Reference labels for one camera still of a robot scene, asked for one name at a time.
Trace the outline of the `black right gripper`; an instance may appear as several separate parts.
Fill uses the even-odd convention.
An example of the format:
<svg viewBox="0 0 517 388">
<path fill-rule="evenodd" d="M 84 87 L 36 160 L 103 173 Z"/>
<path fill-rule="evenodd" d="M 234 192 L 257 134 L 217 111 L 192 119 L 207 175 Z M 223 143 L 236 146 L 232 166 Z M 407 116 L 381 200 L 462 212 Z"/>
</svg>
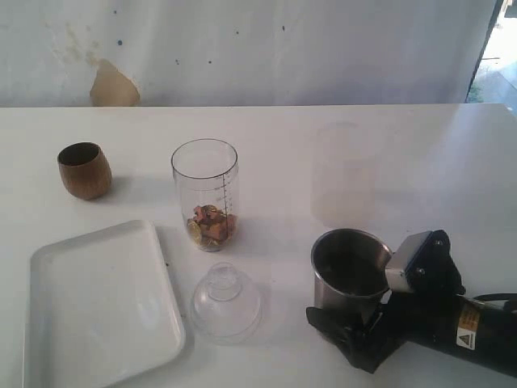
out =
<svg viewBox="0 0 517 388">
<path fill-rule="evenodd" d="M 405 238 L 385 265 L 391 291 L 373 324 L 365 328 L 331 311 L 307 307 L 306 318 L 351 366 L 375 373 L 406 342 L 453 354 L 465 288 L 444 230 Z"/>
</svg>

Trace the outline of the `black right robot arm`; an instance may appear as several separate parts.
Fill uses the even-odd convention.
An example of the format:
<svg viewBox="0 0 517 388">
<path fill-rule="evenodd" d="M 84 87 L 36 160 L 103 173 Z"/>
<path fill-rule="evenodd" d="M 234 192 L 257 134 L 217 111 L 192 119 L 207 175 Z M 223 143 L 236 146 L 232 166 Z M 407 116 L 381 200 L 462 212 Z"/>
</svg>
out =
<svg viewBox="0 0 517 388">
<path fill-rule="evenodd" d="M 306 318 L 368 373 L 412 342 L 515 376 L 515 294 L 466 297 L 450 250 L 443 230 L 412 234 L 395 251 L 362 230 L 329 231 L 311 250 Z"/>
</svg>

